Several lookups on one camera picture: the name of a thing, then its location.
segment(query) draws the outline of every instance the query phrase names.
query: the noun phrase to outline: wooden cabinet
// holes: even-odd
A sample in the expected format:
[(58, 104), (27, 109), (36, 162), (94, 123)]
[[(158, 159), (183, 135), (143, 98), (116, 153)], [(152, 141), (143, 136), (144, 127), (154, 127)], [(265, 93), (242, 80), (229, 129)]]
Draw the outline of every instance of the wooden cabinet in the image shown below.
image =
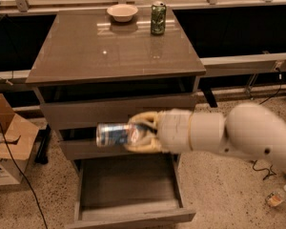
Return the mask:
[(192, 220), (171, 155), (97, 148), (96, 126), (147, 111), (193, 110), (205, 69), (168, 9), (163, 36), (150, 34), (150, 8), (118, 24), (105, 10), (61, 11), (27, 84), (69, 160), (81, 160), (69, 228), (136, 228)]

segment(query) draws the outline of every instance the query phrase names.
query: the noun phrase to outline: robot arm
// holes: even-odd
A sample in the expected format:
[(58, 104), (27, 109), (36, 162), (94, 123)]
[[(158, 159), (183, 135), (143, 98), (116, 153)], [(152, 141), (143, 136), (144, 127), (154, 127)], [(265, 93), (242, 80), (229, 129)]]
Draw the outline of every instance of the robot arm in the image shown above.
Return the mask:
[(143, 113), (131, 123), (148, 121), (157, 132), (142, 148), (125, 147), (138, 153), (208, 151), (218, 155), (266, 159), (286, 173), (286, 123), (271, 111), (253, 103), (236, 106), (223, 114), (171, 110)]

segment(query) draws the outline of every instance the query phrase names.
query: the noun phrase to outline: white bowl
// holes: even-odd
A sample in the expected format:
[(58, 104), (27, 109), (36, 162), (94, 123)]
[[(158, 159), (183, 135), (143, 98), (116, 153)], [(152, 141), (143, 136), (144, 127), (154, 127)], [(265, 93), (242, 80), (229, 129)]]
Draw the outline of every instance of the white bowl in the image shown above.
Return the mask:
[(137, 11), (137, 7), (130, 4), (117, 4), (107, 9), (107, 13), (117, 22), (128, 22), (132, 20)]

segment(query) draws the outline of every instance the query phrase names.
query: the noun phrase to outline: speckled floor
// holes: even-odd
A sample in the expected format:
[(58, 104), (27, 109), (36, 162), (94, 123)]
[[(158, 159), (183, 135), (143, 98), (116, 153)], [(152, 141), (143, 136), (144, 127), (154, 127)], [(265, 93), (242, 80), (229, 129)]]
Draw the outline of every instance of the speckled floor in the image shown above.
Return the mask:
[[(206, 103), (196, 106), (197, 112), (228, 113), (236, 104), (249, 101), (221, 101), (211, 109)], [(277, 97), (265, 106), (286, 120), (286, 96)], [(57, 143), (51, 137), (49, 164), (35, 164), (32, 153), (26, 171), (39, 198), (49, 228), (64, 228), (73, 222), (78, 176)], [(277, 176), (263, 180), (264, 172), (255, 172), (252, 163), (208, 153), (190, 153), (181, 157), (179, 176), (185, 206), (196, 210), (192, 222), (166, 227), (185, 228), (285, 228), (286, 202), (277, 208), (265, 205), (265, 197), (286, 183), (277, 167)], [(256, 168), (269, 167), (260, 160)], [(0, 229), (44, 228), (29, 186), (0, 186)]]

